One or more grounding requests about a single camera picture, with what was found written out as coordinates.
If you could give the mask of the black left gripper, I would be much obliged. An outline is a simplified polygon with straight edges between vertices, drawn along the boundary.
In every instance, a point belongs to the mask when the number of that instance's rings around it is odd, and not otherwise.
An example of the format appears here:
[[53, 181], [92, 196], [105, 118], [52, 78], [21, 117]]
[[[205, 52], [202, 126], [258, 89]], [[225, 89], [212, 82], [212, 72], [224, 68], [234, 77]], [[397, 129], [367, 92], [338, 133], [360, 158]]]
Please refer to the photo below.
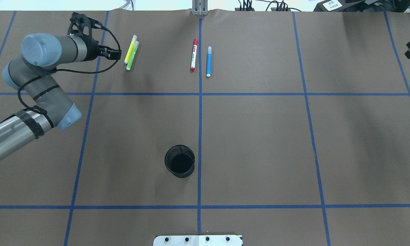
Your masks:
[[102, 57], [108, 60], [119, 60], [121, 58], [122, 50], [101, 48], [99, 47], [99, 41], [94, 39], [87, 40], [87, 61], [96, 59], [101, 53]]

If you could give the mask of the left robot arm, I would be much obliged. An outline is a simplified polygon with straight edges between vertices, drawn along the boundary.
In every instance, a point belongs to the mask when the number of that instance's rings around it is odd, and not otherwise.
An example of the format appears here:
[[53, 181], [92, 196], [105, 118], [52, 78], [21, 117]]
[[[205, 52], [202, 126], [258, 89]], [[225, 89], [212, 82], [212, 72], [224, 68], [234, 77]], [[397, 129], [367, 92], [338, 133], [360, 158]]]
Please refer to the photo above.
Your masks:
[[0, 161], [51, 129], [64, 130], [82, 118], [76, 104], [53, 77], [58, 65], [105, 57], [117, 63], [122, 49], [101, 45], [83, 34], [36, 33], [24, 37], [21, 54], [3, 69], [6, 84], [16, 90], [22, 109], [0, 122]]

